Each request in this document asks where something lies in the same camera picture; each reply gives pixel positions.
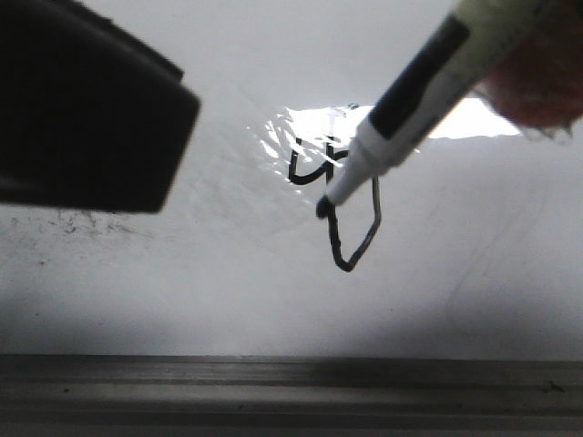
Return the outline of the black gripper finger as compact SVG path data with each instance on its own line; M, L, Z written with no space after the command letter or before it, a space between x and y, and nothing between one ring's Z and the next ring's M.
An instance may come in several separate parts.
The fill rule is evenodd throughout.
M200 109L182 78L78 1L4 1L2 202L162 210Z

